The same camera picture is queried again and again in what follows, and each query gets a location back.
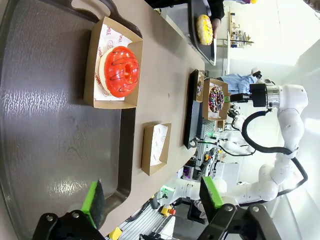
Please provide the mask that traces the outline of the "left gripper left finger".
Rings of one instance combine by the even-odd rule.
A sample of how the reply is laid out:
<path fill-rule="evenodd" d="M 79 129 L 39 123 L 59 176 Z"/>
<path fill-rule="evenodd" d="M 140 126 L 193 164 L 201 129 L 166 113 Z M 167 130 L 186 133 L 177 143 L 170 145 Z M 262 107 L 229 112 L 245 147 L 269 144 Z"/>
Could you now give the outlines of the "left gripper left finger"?
<path fill-rule="evenodd" d="M 105 197 L 100 180 L 93 181 L 81 209 L 59 217 L 44 213 L 37 223 L 33 240 L 104 240 L 99 227 L 104 219 Z"/>

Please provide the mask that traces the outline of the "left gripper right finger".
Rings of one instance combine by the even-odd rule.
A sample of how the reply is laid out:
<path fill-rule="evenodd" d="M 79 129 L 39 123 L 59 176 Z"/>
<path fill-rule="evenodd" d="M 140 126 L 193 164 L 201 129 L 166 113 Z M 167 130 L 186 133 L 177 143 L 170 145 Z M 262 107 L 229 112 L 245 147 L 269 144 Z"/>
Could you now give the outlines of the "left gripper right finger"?
<path fill-rule="evenodd" d="M 278 231 L 262 204 L 251 204 L 246 209 L 224 203 L 213 180 L 201 178 L 199 189 L 208 225 L 198 237 L 200 240 L 224 240 L 228 234 L 237 234 L 243 240 L 276 240 Z"/>

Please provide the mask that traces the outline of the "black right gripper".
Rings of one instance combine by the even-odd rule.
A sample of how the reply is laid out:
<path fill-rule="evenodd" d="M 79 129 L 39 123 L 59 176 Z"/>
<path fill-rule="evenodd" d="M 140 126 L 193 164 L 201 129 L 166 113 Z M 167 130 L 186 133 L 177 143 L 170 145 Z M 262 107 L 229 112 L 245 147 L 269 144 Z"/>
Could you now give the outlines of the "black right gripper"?
<path fill-rule="evenodd" d="M 230 94 L 228 93 L 224 97 L 225 102 L 236 102 L 236 103 L 247 103 L 249 100 L 252 100 L 254 107 L 266 107 L 267 105 L 267 94 L 266 94 L 266 84 L 265 83 L 255 83 L 250 84 L 248 93 L 237 93 Z"/>

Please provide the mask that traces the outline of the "person's left hand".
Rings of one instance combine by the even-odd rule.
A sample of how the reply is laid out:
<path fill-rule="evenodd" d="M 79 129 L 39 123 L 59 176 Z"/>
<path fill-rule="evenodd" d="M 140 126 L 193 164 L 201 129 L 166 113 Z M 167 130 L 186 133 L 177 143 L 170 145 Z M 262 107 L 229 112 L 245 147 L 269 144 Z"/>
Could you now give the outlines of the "person's left hand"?
<path fill-rule="evenodd" d="M 211 20 L 211 25 L 212 25 L 213 38 L 216 39 L 219 27 L 221 25 L 221 20 L 219 18 L 214 18 Z"/>

